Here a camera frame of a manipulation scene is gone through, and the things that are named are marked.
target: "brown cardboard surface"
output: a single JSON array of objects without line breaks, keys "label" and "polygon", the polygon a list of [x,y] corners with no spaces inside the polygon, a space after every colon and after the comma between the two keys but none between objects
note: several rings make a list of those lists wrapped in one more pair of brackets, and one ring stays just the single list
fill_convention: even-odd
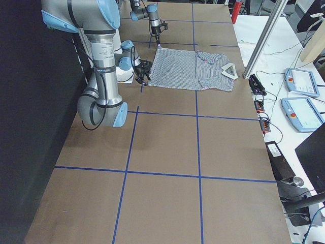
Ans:
[{"label": "brown cardboard surface", "polygon": [[202,175],[274,180],[257,121],[199,118]]},{"label": "brown cardboard surface", "polygon": [[235,80],[232,92],[203,90],[198,92],[199,115],[257,118],[248,80]]},{"label": "brown cardboard surface", "polygon": [[192,21],[192,4],[158,3],[158,13],[161,20]]},{"label": "brown cardboard surface", "polygon": [[121,19],[119,31],[121,41],[149,42],[150,40],[149,21],[147,19],[136,22],[131,19]]},{"label": "brown cardboard surface", "polygon": [[[194,50],[194,30],[195,50],[225,53],[243,73],[227,7],[158,6],[169,24],[162,47]],[[148,19],[132,22],[129,11],[124,2],[121,40],[153,61]],[[76,117],[57,162],[72,169],[54,170],[27,244],[290,242],[247,80],[237,79],[230,93],[135,81],[118,87],[130,111],[126,124],[89,132]]]},{"label": "brown cardboard surface", "polygon": [[276,184],[202,179],[204,243],[291,243]]},{"label": "brown cardboard surface", "polygon": [[168,21],[168,30],[160,35],[160,40],[162,43],[193,44],[193,24]]},{"label": "brown cardboard surface", "polygon": [[194,23],[195,43],[237,47],[233,25],[230,23]]},{"label": "brown cardboard surface", "polygon": [[196,118],[139,114],[129,170],[198,174]]},{"label": "brown cardboard surface", "polygon": [[194,21],[227,22],[231,23],[228,6],[213,4],[206,7],[202,4],[193,4]]},{"label": "brown cardboard surface", "polygon": [[123,176],[55,169],[25,243],[110,243]]},{"label": "brown cardboard surface", "polygon": [[140,111],[195,115],[195,92],[146,86],[141,94]]},{"label": "brown cardboard surface", "polygon": [[133,80],[132,84],[118,84],[118,93],[127,102],[128,111],[136,111],[140,102],[141,85]]},{"label": "brown cardboard surface", "polygon": [[198,179],[128,174],[115,243],[201,243]]},{"label": "brown cardboard surface", "polygon": [[129,113],[121,128],[103,126],[88,131],[77,115],[56,165],[124,170],[134,119],[135,115]]}]

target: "metal pole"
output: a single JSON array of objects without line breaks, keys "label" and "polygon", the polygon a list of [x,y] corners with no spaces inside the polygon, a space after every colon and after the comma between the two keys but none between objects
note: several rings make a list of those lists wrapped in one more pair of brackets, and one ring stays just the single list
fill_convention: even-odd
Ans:
[{"label": "metal pole", "polygon": [[268,19],[268,22],[266,23],[261,36],[259,37],[259,40],[256,44],[256,47],[254,49],[254,52],[252,54],[252,57],[250,57],[250,60],[247,64],[246,70],[244,72],[244,78],[248,79],[249,75],[251,74],[252,70],[254,69],[257,60],[262,53],[264,46],[266,45],[272,30],[274,29],[276,22],[278,21],[279,17],[281,16],[283,9],[285,5],[287,4],[288,0],[277,0],[274,6],[274,9],[272,10],[272,13]]}]

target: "table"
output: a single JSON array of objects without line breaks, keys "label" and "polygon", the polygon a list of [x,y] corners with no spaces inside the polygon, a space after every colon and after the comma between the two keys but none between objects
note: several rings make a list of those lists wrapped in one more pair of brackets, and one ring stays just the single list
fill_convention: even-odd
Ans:
[{"label": "table", "polygon": [[[267,22],[267,17],[264,16],[238,16],[238,20],[234,25],[235,33],[237,40],[239,42],[244,41],[248,43],[257,43],[259,36]],[[274,52],[281,52],[287,48],[298,44],[299,40],[297,39],[294,31],[291,29],[289,23],[284,17],[280,17],[274,31],[272,32],[267,45],[264,49],[264,55],[261,59],[264,62],[257,63],[256,67],[254,68],[254,73],[256,71],[261,70],[268,73],[276,73],[276,72],[284,72],[284,70],[290,67],[290,64],[293,62],[299,50],[301,49],[301,45],[297,45],[292,49],[285,51],[280,54],[273,54],[273,55],[265,55],[266,53],[274,53]],[[306,63],[301,62],[298,60],[297,67],[303,66]],[[324,84],[321,76],[317,72],[317,69],[314,67],[313,64],[308,64],[304,66],[302,69],[312,71],[317,84]],[[277,94],[281,84],[284,79],[283,74],[274,74],[268,75],[262,72],[257,73],[260,77],[260,81],[262,82],[265,89],[273,94]],[[325,90],[320,87],[320,97],[319,99],[325,100]],[[275,102],[273,116],[272,116],[272,123],[279,127],[279,129],[283,132],[283,140],[280,144],[278,144],[279,148],[283,152],[285,158],[289,162],[291,168],[295,172],[295,174],[301,177],[305,185],[308,189],[313,189],[307,175],[305,174],[298,158],[295,153],[295,148],[305,140],[311,133],[297,133],[296,130],[292,127],[289,123],[288,119],[286,118],[280,104],[280,98],[286,97],[303,97],[302,95],[289,93],[285,85],[283,85],[280,89],[278,100]],[[274,99],[272,95],[267,95],[265,98]],[[319,102],[317,100],[312,99],[312,102],[320,112],[325,111],[325,104]],[[274,102],[266,101],[265,103],[265,110],[270,115],[272,112]],[[280,140],[280,133],[277,131],[276,128],[271,126],[272,132],[265,135],[265,142],[273,141],[276,142]],[[293,242],[301,242],[303,234],[306,233],[308,226],[301,226],[301,227],[294,227],[291,225],[290,221],[287,220],[287,224],[289,227],[289,232],[291,235],[291,239]],[[312,240],[317,240],[321,242],[325,242],[325,227],[313,227],[311,230],[309,237],[306,243],[311,243]]]},{"label": "table", "polygon": [[[244,67],[224,5],[159,3],[163,47]],[[153,60],[148,21],[120,36]],[[247,80],[230,93],[119,84],[122,128],[71,127],[26,243],[290,243]]]}]

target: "robotic arm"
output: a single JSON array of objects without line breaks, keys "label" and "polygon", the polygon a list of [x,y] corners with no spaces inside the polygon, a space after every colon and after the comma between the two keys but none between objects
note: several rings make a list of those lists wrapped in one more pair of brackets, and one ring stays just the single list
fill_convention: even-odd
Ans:
[{"label": "robotic arm", "polygon": [[160,34],[168,29],[168,24],[164,21],[161,22],[158,15],[157,4],[150,4],[144,8],[140,8],[139,0],[130,0],[132,12],[130,13],[131,19],[133,21],[138,21],[149,17],[151,26],[151,36],[155,37],[158,48],[160,48]]},{"label": "robotic arm", "polygon": [[42,0],[42,15],[49,28],[70,33],[83,28],[90,41],[94,74],[78,100],[81,119],[97,127],[123,126],[127,103],[118,93],[116,66],[133,68],[137,81],[145,84],[151,62],[140,59],[131,41],[121,43],[122,53],[114,54],[113,37],[120,27],[115,0]]}]

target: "red object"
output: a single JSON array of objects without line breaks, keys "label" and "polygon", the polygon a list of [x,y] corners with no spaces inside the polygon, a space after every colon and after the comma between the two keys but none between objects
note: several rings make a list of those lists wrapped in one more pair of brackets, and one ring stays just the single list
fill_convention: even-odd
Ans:
[{"label": "red object", "polygon": [[242,7],[242,4],[243,3],[242,3],[241,0],[236,0],[235,7],[234,7],[234,10],[233,10],[233,14],[232,14],[232,22],[233,22],[233,24],[236,23],[237,16],[239,14],[240,8]]}]

